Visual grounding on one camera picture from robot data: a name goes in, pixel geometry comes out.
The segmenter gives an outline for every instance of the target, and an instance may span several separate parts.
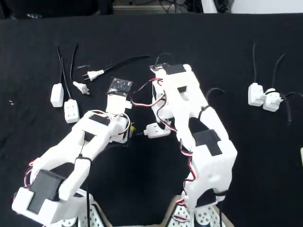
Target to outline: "power plug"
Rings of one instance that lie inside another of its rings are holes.
[[[86,86],[86,84],[81,84],[81,83],[78,83],[76,81],[74,81],[72,83],[82,94],[87,94],[89,95],[89,88]]]
[[[64,116],[68,124],[80,120],[79,108],[76,100],[69,99],[64,103]]]
[[[54,84],[51,94],[51,103],[53,107],[62,107],[63,97],[64,97],[64,90],[62,84],[61,83]]]
[[[270,88],[265,92],[265,96],[263,109],[271,112],[277,111],[280,107],[280,103],[283,101],[280,97],[280,93],[274,88]]]
[[[248,87],[248,104],[253,106],[262,106],[265,100],[262,85],[252,83]]]

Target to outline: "white plug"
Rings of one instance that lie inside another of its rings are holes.
[[[51,103],[53,107],[62,107],[63,97],[64,97],[64,90],[62,84],[61,83],[54,84],[51,94]]]
[[[69,99],[64,103],[64,116],[68,124],[80,120],[79,108],[76,100]]]
[[[98,76],[102,75],[104,73],[104,70],[99,71],[87,71],[87,74],[84,76],[88,76],[87,79],[90,79],[90,81],[93,81]]]
[[[248,105],[262,106],[265,100],[262,85],[252,83],[248,87]]]
[[[146,129],[143,131],[145,136],[148,136],[149,139],[158,138],[162,136],[167,136],[170,134],[170,129],[165,126],[165,129],[159,127],[157,123],[152,123],[146,126]]]
[[[74,81],[72,83],[82,94],[87,94],[89,95],[89,88],[86,86],[86,84],[81,84],[81,83],[78,83],[76,81]]]
[[[279,109],[280,103],[283,99],[280,97],[280,93],[276,92],[274,88],[268,89],[266,92],[265,101],[263,104],[263,109],[271,112],[275,112]]]

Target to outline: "power cord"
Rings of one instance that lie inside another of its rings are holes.
[[[225,91],[222,90],[221,88],[213,87],[213,88],[209,89],[208,92],[207,92],[206,95],[205,95],[205,99],[207,100],[207,102],[208,102],[209,95],[210,95],[213,91],[221,91],[221,93],[225,93]]]
[[[254,68],[254,83],[257,82],[257,67],[256,67],[256,43],[254,43],[253,47],[252,47],[252,64],[253,64],[253,68]]]
[[[75,57],[76,57],[76,52],[78,49],[78,44],[76,44],[74,51],[72,53],[72,57],[71,57],[71,68],[70,68],[70,79],[72,81],[72,84],[82,93],[82,94],[86,94],[89,95],[89,88],[87,87],[86,84],[82,84],[82,83],[78,83],[77,81],[74,81],[72,78],[72,73],[73,73],[73,66],[74,66],[74,61],[75,61]]]
[[[109,72],[111,70],[120,68],[120,67],[124,66],[125,64],[131,63],[131,62],[134,62],[134,61],[138,61],[138,60],[141,60],[141,59],[149,58],[149,57],[150,57],[149,55],[141,55],[141,56],[126,58],[126,59],[124,59],[124,60],[122,60],[122,61],[120,61],[116,64],[112,64],[112,65],[108,66],[104,70],[87,71],[87,74],[84,74],[83,77],[86,77],[84,80],[93,81],[95,78],[97,78],[98,76],[100,76],[100,75],[102,75],[106,72]]]
[[[66,88],[66,91],[67,91],[67,93],[68,93],[69,98],[72,99],[72,98],[71,98],[71,91],[70,91],[70,88],[69,88],[69,85],[68,85],[67,79],[66,79],[65,68],[64,68],[64,62],[63,62],[63,58],[62,58],[61,53],[60,53],[60,48],[59,48],[59,46],[57,46],[57,53],[58,53],[58,57],[59,57],[59,60],[60,60],[61,72],[62,72],[62,74],[63,74],[65,88]]]
[[[273,73],[273,82],[271,84],[271,87],[275,86],[275,81],[276,81],[276,72],[278,70],[278,67],[280,65],[281,60],[285,57],[285,54],[283,53],[281,57],[276,61],[275,67],[274,67],[274,73]]]

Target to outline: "white robot part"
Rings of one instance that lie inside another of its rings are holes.
[[[60,220],[78,217],[86,212],[86,192],[78,189],[77,194],[82,197],[73,196],[68,202],[46,199],[39,213],[36,214],[27,209],[34,193],[27,188],[20,188],[12,204],[12,209],[42,225],[49,225]],[[89,202],[92,203],[92,201],[93,197],[89,195]]]
[[[89,174],[91,161],[112,141],[125,143],[130,126],[126,114],[110,114],[102,111],[88,111],[71,132],[56,146],[31,163],[30,184],[33,184],[40,170],[52,170],[64,163],[73,163],[74,170],[60,185],[58,201],[45,199],[38,213],[28,209],[34,193],[21,187],[13,201],[15,212],[27,216],[43,225],[63,219],[76,218],[86,212],[86,195],[79,187]],[[91,141],[85,141],[85,134],[92,134]]]
[[[166,99],[164,106],[164,101],[161,101],[152,107],[157,122],[159,118],[162,120],[174,118],[178,141],[181,141],[182,145],[192,153],[191,163],[196,178],[194,181],[185,182],[182,193],[186,207],[192,210],[205,191],[213,189],[215,193],[220,194],[228,190],[237,151],[229,140],[227,131],[216,111],[209,106],[189,65],[171,67],[163,64],[157,67],[151,66],[150,69],[157,78],[162,79],[153,81],[153,101],[163,94]],[[192,117],[215,131],[220,138],[217,142],[220,153],[214,155],[207,145],[196,144],[188,126],[189,119]],[[216,196],[216,202],[224,198],[224,196]]]

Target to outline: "black background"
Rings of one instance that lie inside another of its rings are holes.
[[[210,98],[238,150],[224,213],[237,227],[302,226],[303,99],[289,98],[290,126],[284,103],[276,113],[247,104],[254,42],[258,83],[264,89],[271,84],[276,60],[285,53],[276,89],[303,90],[302,22],[302,14],[0,21],[1,226],[39,226],[11,210],[12,195],[22,185],[27,163],[71,130],[63,110],[54,109],[49,98],[59,80],[56,45],[62,47],[65,62],[70,62],[76,43],[75,65],[89,64],[92,70],[126,57],[153,56],[99,76],[88,84],[91,96],[72,87],[82,114],[106,108],[105,92],[112,76],[132,80],[136,88],[150,79],[148,66],[161,52],[172,53],[177,63],[190,64],[204,93],[212,87],[224,89],[224,95],[214,93]],[[82,74],[76,70],[74,78],[80,81]],[[150,100],[148,88],[138,96],[140,102]],[[154,122],[150,109],[134,108],[130,113],[138,131]],[[147,225],[162,221],[187,174],[186,159],[173,134],[154,140],[136,137],[128,148],[107,150],[95,160],[90,186],[114,226]]]

